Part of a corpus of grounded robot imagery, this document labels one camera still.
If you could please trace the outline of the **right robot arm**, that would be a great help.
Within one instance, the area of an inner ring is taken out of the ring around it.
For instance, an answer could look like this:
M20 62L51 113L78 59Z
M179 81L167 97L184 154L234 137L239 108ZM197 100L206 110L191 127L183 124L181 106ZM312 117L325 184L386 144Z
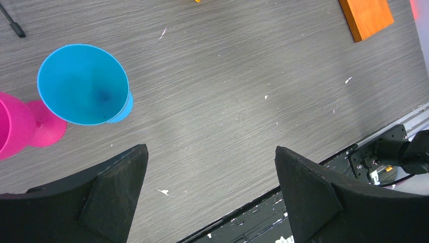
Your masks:
M417 132L408 139L404 125L370 139L348 156L356 179L380 187L397 185L415 175L428 173L428 129ZM394 168L402 168L407 175L392 182L382 182L390 177Z

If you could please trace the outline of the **blue plastic wine glass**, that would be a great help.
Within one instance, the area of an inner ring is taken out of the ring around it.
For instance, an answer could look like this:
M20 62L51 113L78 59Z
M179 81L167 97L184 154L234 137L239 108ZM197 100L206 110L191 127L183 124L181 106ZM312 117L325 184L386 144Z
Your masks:
M120 62L88 44L68 44L50 53L39 67L36 83L46 107L76 125L120 122L134 104Z

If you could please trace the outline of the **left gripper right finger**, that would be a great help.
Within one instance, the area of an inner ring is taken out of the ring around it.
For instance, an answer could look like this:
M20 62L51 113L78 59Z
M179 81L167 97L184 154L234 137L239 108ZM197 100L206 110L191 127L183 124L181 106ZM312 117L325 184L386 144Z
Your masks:
M428 242L428 197L360 182L278 146L295 242Z

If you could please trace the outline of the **pink plastic wine glass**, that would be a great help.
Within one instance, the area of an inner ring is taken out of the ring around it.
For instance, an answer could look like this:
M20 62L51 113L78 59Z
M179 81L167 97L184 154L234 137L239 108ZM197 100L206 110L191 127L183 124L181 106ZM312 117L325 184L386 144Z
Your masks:
M14 156L26 146L53 145L66 130L67 122L53 114L42 100L24 103L1 92L1 160Z

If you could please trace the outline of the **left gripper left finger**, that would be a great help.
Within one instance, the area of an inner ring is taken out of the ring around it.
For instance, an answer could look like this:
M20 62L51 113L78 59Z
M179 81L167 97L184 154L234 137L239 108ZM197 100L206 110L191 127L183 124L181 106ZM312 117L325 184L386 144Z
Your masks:
M126 242L148 149L138 144L100 164L1 195L1 242Z

